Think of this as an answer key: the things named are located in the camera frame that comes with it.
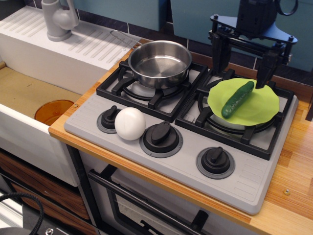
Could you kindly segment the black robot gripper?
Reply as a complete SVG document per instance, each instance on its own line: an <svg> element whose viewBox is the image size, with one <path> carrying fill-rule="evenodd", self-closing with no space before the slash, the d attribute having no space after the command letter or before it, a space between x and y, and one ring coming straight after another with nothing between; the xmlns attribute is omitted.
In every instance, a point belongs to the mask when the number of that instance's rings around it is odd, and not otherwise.
<svg viewBox="0 0 313 235"><path fill-rule="evenodd" d="M212 43L213 70L221 73L228 66L231 48L263 56L257 71L256 89L263 88L271 80L278 67L279 57L282 64L291 60L291 49L297 39L276 26L277 15L291 16L298 9L298 1L290 12L284 12L279 0L241 0L237 17L211 16L212 29L209 38ZM251 40L271 40L275 42L272 49Z"/></svg>

